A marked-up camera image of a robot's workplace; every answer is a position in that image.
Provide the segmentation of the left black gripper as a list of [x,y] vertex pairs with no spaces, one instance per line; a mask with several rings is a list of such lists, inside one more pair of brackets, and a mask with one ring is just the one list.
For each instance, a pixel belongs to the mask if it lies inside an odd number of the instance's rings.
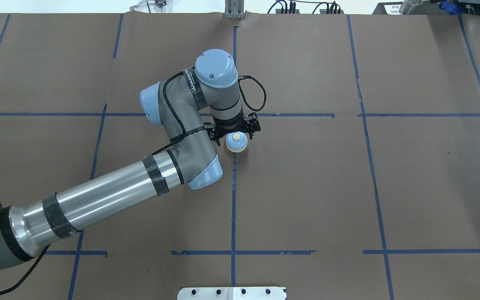
[[248,114],[247,116],[240,112],[237,116],[228,120],[213,117],[213,120],[214,123],[205,123],[205,129],[209,139],[216,143],[219,143],[221,138],[229,133],[246,133],[249,138],[252,139],[255,132],[261,131],[260,122],[255,112]]

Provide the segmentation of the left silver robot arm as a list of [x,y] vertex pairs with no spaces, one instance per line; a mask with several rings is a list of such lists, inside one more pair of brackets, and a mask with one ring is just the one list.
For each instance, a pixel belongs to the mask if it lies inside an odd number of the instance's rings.
[[213,142],[229,133],[260,131],[256,113],[243,112],[241,79],[234,56],[211,49],[194,67],[143,89],[143,111],[150,123],[164,127],[168,147],[30,206],[0,203],[0,270],[183,184],[198,190],[217,182],[223,170]]

